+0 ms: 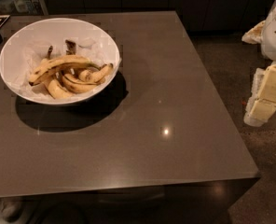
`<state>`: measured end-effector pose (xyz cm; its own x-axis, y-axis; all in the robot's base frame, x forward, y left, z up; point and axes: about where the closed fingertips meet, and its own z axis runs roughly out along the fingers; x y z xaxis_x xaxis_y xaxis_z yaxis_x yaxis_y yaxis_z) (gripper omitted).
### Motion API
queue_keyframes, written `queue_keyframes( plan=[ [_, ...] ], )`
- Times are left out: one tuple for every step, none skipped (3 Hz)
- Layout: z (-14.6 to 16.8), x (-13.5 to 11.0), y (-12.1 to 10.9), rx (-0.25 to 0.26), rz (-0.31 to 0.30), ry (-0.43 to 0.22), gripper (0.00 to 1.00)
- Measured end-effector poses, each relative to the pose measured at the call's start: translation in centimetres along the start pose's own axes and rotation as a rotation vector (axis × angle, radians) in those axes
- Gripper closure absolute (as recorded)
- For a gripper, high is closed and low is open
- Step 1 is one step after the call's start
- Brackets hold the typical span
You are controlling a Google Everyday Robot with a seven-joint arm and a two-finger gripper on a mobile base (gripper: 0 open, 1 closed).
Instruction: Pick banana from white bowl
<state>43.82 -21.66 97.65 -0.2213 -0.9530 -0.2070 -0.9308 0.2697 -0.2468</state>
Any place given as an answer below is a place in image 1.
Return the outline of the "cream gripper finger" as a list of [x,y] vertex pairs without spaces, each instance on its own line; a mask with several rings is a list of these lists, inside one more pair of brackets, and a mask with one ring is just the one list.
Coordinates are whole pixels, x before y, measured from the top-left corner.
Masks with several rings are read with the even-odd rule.
[[267,122],[276,112],[276,62],[266,69],[250,115]]

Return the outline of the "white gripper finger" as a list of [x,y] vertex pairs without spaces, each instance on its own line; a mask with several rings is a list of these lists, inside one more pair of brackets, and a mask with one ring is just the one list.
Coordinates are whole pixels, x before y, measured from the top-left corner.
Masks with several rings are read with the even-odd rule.
[[265,71],[261,68],[257,68],[255,70],[255,74],[253,77],[253,83],[251,88],[251,96],[248,99],[246,108],[245,108],[245,115],[243,117],[243,121],[245,124],[252,126],[252,127],[260,127],[264,124],[263,121],[259,119],[255,119],[250,115],[250,111],[254,106],[255,99],[257,98],[257,94],[261,85],[261,82],[263,80]]

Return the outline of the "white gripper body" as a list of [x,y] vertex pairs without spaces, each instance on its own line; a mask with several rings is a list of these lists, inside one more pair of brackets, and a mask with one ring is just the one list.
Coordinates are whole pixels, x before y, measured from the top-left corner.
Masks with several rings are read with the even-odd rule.
[[241,41],[247,44],[259,44],[262,55],[276,61],[276,6],[265,20],[246,32]]

